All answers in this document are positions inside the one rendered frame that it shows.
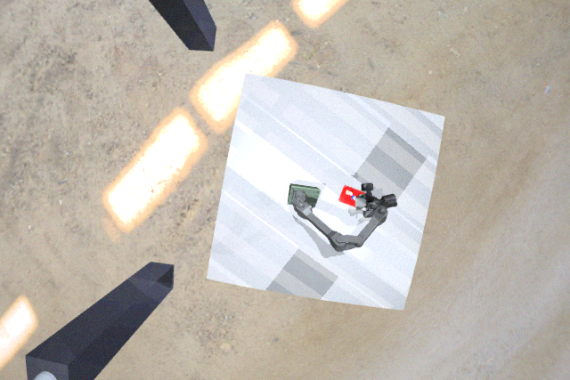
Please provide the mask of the red circuit board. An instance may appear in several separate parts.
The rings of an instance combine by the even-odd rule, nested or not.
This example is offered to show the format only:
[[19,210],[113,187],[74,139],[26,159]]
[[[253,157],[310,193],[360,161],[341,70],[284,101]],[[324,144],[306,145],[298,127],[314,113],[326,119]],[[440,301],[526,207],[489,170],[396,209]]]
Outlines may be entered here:
[[363,193],[365,192],[360,192],[344,185],[338,201],[355,206],[355,197],[362,197]]

